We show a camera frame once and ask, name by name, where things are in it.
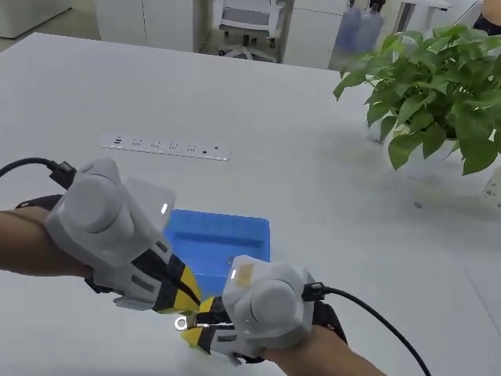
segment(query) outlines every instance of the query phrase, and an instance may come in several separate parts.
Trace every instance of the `plastic bottle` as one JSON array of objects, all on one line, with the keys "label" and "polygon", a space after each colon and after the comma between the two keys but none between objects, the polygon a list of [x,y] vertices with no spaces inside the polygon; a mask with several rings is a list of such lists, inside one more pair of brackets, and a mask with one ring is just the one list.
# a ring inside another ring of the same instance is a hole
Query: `plastic bottle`
[{"label": "plastic bottle", "polygon": [[384,19],[380,15],[383,4],[384,2],[374,2],[370,11],[362,14],[355,42],[357,52],[371,52],[376,47],[377,39],[384,25]]},{"label": "plastic bottle", "polygon": [[342,52],[354,52],[356,36],[360,28],[362,11],[353,5],[355,0],[350,0],[347,9],[343,13],[341,25],[337,32],[335,49]]}]

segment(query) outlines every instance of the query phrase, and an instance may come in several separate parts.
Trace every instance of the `blue plastic container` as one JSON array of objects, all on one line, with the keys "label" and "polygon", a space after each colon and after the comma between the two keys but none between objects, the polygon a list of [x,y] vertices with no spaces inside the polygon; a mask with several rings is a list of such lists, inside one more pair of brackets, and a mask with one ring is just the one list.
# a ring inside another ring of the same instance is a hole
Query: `blue plastic container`
[{"label": "blue plastic container", "polygon": [[344,11],[343,18],[341,19],[339,31],[337,32],[334,48],[342,52],[352,53],[356,51],[355,39],[360,29],[362,11],[355,8],[353,6],[354,4],[355,0],[349,1],[348,7]]},{"label": "blue plastic container", "polygon": [[195,273],[203,299],[222,294],[236,256],[270,261],[266,219],[174,210],[164,235]]},{"label": "blue plastic container", "polygon": [[357,52],[372,52],[376,48],[377,39],[384,25],[384,19],[380,15],[382,4],[374,2],[371,10],[362,15],[355,42]]}]

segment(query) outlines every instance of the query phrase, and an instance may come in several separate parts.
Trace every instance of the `white cabinet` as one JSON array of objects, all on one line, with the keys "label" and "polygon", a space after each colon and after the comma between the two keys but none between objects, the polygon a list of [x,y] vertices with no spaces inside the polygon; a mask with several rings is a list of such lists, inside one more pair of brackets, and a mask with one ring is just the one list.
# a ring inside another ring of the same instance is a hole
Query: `white cabinet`
[{"label": "white cabinet", "polygon": [[69,8],[67,0],[0,0],[0,37],[15,38]]},{"label": "white cabinet", "polygon": [[199,52],[209,33],[211,0],[142,0],[148,45]]},{"label": "white cabinet", "polygon": [[341,18],[338,14],[294,9],[283,63],[328,69]]},{"label": "white cabinet", "polygon": [[198,52],[209,33],[210,4],[211,0],[96,0],[101,39]]},{"label": "white cabinet", "polygon": [[146,45],[142,0],[96,0],[96,14],[102,40]]}]

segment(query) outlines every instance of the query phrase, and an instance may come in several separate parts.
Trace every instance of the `black cable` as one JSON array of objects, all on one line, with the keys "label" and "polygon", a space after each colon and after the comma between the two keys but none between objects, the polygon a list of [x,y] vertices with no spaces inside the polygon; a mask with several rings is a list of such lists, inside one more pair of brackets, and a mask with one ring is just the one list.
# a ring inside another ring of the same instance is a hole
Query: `black cable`
[{"label": "black cable", "polygon": [[18,161],[9,163],[5,167],[0,168],[0,178],[3,177],[6,173],[11,172],[13,169],[26,166],[28,164],[44,165],[52,172],[52,174],[50,174],[49,176],[50,179],[54,180],[65,190],[70,188],[71,184],[73,183],[74,177],[77,173],[77,170],[75,170],[73,166],[71,166],[66,162],[58,164],[57,162],[50,161],[49,159],[33,157],[33,158],[19,159]]},{"label": "black cable", "polygon": [[18,161],[15,161],[13,163],[9,163],[6,165],[4,168],[0,169],[0,178],[3,177],[7,172],[11,172],[13,169],[21,167],[21,166],[26,166],[26,165],[44,165],[45,167],[49,168],[51,171],[54,171],[56,168],[58,168],[58,164],[55,161],[50,161],[49,159],[45,158],[24,158],[24,159],[19,159]]},{"label": "black cable", "polygon": [[356,296],[349,294],[345,291],[338,290],[336,288],[331,288],[331,287],[325,287],[323,288],[323,291],[325,294],[335,294],[342,296],[343,298],[346,298],[352,302],[354,302],[356,305],[361,306],[364,308],[365,311],[376,317],[391,333],[393,333],[399,340],[400,342],[410,351],[411,354],[413,354],[414,359],[416,359],[417,363],[420,365],[421,370],[423,370],[424,374],[426,376],[431,376],[430,371],[428,370],[427,365],[424,363],[423,359],[421,358],[420,354],[416,351],[416,349],[413,348],[413,346],[405,339],[405,337],[400,333],[396,327],[391,325],[388,320],[386,320],[384,317],[382,317],[374,308],[372,308],[370,305],[366,304]]}]

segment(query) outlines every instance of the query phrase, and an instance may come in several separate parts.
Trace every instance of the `power strip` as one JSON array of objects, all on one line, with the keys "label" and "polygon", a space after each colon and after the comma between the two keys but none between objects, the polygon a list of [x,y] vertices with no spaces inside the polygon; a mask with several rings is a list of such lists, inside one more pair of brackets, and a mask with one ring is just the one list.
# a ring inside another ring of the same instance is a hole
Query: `power strip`
[{"label": "power strip", "polygon": [[204,158],[216,161],[229,161],[231,156],[229,149],[219,144],[182,143],[171,139],[152,139],[113,133],[103,134],[99,146],[107,149]]}]

